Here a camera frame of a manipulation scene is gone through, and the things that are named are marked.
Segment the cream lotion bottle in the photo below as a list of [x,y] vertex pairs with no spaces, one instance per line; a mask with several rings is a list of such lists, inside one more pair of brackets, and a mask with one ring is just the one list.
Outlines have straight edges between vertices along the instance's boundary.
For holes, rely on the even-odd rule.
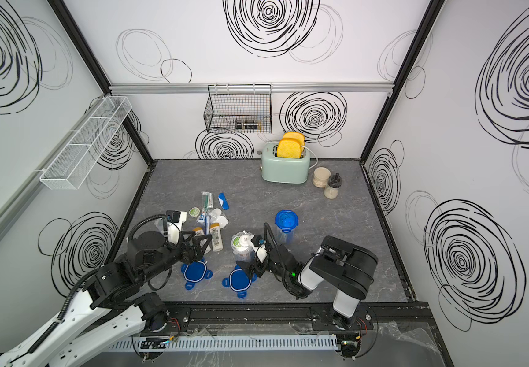
[[221,234],[221,227],[218,223],[211,224],[209,227],[209,234],[212,236],[211,248],[214,252],[223,250],[223,238]]
[[202,236],[202,235],[205,235],[205,232],[204,230],[201,228],[201,227],[196,227],[194,229],[194,232],[196,234],[196,236]]

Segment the blue container lid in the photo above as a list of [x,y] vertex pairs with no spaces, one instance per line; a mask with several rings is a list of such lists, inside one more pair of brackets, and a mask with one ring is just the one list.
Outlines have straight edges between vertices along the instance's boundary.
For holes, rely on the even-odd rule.
[[237,298],[247,297],[248,290],[257,280],[257,275],[249,277],[238,265],[229,273],[227,278],[223,278],[222,286],[235,292]]
[[182,264],[180,271],[185,280],[184,288],[191,291],[203,280],[211,279],[213,272],[208,269],[206,260],[202,258],[190,264]]

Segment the white round toiletry piece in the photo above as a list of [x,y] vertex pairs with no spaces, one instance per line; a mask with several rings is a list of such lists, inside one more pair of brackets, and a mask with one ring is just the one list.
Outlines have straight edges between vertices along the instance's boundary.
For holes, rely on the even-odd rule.
[[229,220],[219,208],[214,208],[209,211],[209,218],[212,224],[217,223],[222,229],[229,224]]

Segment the green round toiletry tin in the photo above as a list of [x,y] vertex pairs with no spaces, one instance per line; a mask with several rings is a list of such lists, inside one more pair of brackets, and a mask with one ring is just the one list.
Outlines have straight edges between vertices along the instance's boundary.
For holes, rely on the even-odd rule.
[[201,214],[201,210],[198,207],[192,207],[188,214],[193,218],[197,218]]

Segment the green toothbrush packet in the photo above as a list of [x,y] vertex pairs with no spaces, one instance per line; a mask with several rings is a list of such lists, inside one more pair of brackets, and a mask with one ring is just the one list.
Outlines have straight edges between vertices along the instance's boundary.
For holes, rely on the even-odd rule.
[[202,207],[203,211],[208,212],[212,208],[214,208],[213,205],[213,194],[211,192],[203,191],[201,193],[202,195]]

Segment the blue-lid clear container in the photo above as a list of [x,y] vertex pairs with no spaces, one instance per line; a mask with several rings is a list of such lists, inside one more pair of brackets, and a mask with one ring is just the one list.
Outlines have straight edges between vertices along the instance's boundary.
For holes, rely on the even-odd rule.
[[275,215],[275,228],[277,229],[277,239],[280,243],[291,243],[298,226],[299,217],[292,210],[283,209]]
[[173,217],[171,215],[166,215],[165,218],[159,218],[155,220],[154,225],[160,232],[168,232],[169,230],[174,228],[172,220]]
[[231,246],[236,261],[252,261],[255,249],[252,243],[254,234],[241,231],[232,237]]

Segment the blue small toiletry tube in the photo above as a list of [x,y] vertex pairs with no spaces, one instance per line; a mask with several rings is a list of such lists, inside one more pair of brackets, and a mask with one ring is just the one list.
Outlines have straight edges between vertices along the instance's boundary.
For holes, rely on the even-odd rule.
[[229,210],[229,203],[224,193],[218,194],[218,201],[220,202],[220,206],[223,210]]

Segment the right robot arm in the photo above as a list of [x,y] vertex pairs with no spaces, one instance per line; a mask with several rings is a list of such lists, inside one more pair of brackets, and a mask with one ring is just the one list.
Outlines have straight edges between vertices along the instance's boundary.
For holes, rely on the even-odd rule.
[[247,277],[260,278],[269,272],[298,300],[308,298],[324,282],[335,287],[332,318],[342,329],[359,320],[356,309],[366,299],[379,264],[372,251],[331,235],[324,237],[307,261],[298,261],[277,241],[268,223],[263,234],[249,236],[249,250],[246,260],[236,262]]

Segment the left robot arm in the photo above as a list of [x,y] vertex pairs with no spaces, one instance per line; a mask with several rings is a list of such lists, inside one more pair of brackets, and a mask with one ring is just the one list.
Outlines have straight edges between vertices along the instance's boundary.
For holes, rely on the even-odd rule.
[[178,337],[183,329],[160,296],[139,292],[177,263],[200,261],[213,237],[179,230],[171,241],[172,226],[166,214],[137,223],[128,234],[128,252],[77,281],[54,317],[0,353],[0,366],[81,366],[122,339],[170,325]]

